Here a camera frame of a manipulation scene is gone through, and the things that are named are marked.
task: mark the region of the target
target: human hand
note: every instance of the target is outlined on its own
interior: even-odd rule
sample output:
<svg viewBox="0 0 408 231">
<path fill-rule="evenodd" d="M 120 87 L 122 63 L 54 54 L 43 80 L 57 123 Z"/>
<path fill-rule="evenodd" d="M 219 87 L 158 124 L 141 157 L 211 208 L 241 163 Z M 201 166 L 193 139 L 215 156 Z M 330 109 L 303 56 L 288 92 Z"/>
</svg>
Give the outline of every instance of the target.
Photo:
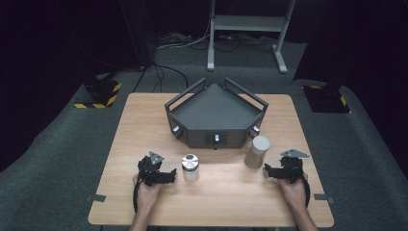
<svg viewBox="0 0 408 231">
<path fill-rule="evenodd" d="M 286 201 L 292 209 L 306 209 L 306 192 L 304 183 L 301 179 L 291 184 L 286 179 L 278 179 L 279 185 L 282 188 Z"/>
<path fill-rule="evenodd" d="M 139 175 L 136 174 L 133 177 L 134 185 L 138 183 L 138 176 Z M 153 205 L 156 203 L 157 197 L 162 187 L 162 184 L 147 186 L 146 184 L 141 183 L 138 189 L 138 210 L 149 212 Z"/>
</svg>

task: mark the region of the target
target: dark wall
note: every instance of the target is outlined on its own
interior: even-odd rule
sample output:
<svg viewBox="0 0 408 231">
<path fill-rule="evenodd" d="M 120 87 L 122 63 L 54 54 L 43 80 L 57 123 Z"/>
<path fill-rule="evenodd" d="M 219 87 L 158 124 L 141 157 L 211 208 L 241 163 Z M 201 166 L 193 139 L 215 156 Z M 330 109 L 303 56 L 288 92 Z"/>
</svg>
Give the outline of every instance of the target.
<svg viewBox="0 0 408 231">
<path fill-rule="evenodd" d="M 54 1 L 1 2 L 3 170 L 66 105 L 87 69 Z"/>
<path fill-rule="evenodd" d="M 408 176 L 408 6 L 403 0 L 327 1 L 294 79 L 353 90 Z"/>
</svg>

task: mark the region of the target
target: yellow and black tape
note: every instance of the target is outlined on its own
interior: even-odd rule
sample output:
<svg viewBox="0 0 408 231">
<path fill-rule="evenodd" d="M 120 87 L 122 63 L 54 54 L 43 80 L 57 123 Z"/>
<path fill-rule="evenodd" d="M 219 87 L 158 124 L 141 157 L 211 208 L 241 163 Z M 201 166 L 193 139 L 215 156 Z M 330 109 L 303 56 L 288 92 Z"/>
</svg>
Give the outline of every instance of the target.
<svg viewBox="0 0 408 231">
<path fill-rule="evenodd" d="M 112 93 L 109 95 L 106 95 L 106 100 L 104 102 L 75 102 L 74 103 L 74 108 L 77 109 L 105 109 L 105 108 L 110 108 L 114 102 L 116 101 L 117 94 L 119 92 L 120 87 L 122 86 L 121 83 L 117 83 L 115 87 L 112 90 Z"/>
</svg>

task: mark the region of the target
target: shelf leg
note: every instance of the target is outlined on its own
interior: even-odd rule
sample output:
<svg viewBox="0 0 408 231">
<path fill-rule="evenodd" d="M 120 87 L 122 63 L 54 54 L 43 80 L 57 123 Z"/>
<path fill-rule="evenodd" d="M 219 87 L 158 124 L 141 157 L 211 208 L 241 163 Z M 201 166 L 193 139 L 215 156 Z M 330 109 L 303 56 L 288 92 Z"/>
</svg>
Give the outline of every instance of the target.
<svg viewBox="0 0 408 231">
<path fill-rule="evenodd" d="M 214 70 L 214 33 L 216 23 L 216 0 L 211 1 L 210 44 L 208 45 L 207 69 Z"/>
<path fill-rule="evenodd" d="M 275 54 L 276 61 L 278 62 L 279 65 L 279 70 L 283 74 L 288 73 L 288 69 L 286 68 L 285 62 L 283 61 L 282 53 L 280 50 L 285 39 L 286 31 L 288 30 L 289 22 L 291 21 L 292 11 L 295 2 L 296 0 L 291 0 L 291 2 L 289 3 L 288 11 L 286 12 L 285 16 L 285 21 L 283 22 L 282 30 L 281 33 L 279 34 L 278 43 L 277 45 L 272 46 L 273 53 Z"/>
</svg>

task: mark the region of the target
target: gray device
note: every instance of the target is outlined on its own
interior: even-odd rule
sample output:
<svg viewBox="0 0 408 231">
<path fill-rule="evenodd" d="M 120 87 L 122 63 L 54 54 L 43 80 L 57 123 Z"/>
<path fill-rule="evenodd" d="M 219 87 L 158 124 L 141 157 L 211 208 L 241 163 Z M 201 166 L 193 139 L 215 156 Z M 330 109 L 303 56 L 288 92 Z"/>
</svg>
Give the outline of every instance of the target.
<svg viewBox="0 0 408 231">
<path fill-rule="evenodd" d="M 228 78 L 224 86 L 207 84 L 202 78 L 168 101 L 165 108 L 176 139 L 191 148 L 217 149 L 241 147 L 248 138 L 257 136 L 268 103 Z"/>
</svg>

